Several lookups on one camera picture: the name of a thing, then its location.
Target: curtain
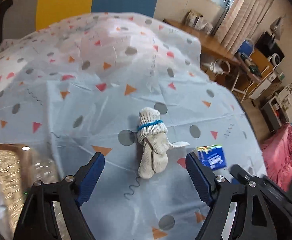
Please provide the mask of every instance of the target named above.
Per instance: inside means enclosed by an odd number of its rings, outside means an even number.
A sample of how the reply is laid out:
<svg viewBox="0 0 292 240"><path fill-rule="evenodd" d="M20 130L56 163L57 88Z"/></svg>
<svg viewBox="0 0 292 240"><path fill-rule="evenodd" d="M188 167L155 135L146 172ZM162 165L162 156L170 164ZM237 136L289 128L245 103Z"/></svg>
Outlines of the curtain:
<svg viewBox="0 0 292 240"><path fill-rule="evenodd" d="M271 0L233 0L215 37L235 54L243 41L253 33Z"/></svg>

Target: glove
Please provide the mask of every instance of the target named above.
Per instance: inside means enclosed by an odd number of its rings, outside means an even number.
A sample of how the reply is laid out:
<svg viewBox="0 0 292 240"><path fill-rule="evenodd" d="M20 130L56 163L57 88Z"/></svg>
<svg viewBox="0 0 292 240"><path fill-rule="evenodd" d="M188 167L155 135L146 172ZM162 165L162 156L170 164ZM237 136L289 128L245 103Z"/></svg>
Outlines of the glove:
<svg viewBox="0 0 292 240"><path fill-rule="evenodd" d="M188 146L187 142L171 144L167 139L167 128L160 120L160 113L150 107L144 108L140 113L140 127L138 141L144 145L142 161L138 175L143 179L150 179L154 173L165 170L168 157L167 150Z"/></svg>

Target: squiggly line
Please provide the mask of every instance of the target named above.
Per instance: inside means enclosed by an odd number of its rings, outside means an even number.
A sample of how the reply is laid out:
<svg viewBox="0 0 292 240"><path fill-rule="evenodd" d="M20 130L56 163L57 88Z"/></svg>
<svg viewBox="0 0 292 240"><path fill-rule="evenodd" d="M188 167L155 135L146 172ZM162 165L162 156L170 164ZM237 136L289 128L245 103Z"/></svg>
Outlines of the squiggly line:
<svg viewBox="0 0 292 240"><path fill-rule="evenodd" d="M132 196L135 194L135 191L132 189L133 187L139 187L141 184L139 183L138 179L140 179L141 177L140 176L137 176L135 178L136 182L137 182L137 186L136 185L130 185L129 186L129 189L132 191L132 193L124 193L124 198L126 198L127 200L130 200L127 196Z"/></svg>
<svg viewBox="0 0 292 240"><path fill-rule="evenodd" d="M38 101L43 106L42 100L39 100L37 97L35 97L34 96L34 93L33 92L30 92L28 88L27 88L27 91L28 91L28 94L31 95L31 97L35 98L36 101Z"/></svg>
<svg viewBox="0 0 292 240"><path fill-rule="evenodd" d="M60 136L57 136L56 135L56 133L54 133L54 132L51 132L57 139L59 139L60 138Z"/></svg>

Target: wall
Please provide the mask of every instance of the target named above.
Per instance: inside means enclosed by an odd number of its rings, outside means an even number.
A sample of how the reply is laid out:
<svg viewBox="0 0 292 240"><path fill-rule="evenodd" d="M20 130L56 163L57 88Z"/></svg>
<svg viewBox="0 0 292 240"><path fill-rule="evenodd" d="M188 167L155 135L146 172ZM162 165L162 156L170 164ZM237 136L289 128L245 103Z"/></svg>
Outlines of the wall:
<svg viewBox="0 0 292 240"><path fill-rule="evenodd" d="M203 14L212 23L216 23L223 12L223 8L211 0L158 0L154 18L181 21L190 9Z"/></svg>
<svg viewBox="0 0 292 240"><path fill-rule="evenodd" d="M280 41L276 41L278 46L285 54L284 60L279 65L284 72L286 78L283 80L283 85L286 86L292 83L292 5L288 0L275 0L264 20L255 31L253 40L257 41L261 34L268 30L271 33L269 26L280 16L284 16L284 31Z"/></svg>

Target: box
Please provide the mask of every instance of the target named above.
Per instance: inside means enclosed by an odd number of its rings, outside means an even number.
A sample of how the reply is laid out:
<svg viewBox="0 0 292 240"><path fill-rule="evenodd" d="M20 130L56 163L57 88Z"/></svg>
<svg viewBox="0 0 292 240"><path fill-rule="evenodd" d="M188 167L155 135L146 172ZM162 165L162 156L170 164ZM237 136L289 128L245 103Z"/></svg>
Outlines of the box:
<svg viewBox="0 0 292 240"><path fill-rule="evenodd" d="M227 166L221 145L196 147L194 152L198 156L200 162L204 166L211 168L213 171Z"/></svg>

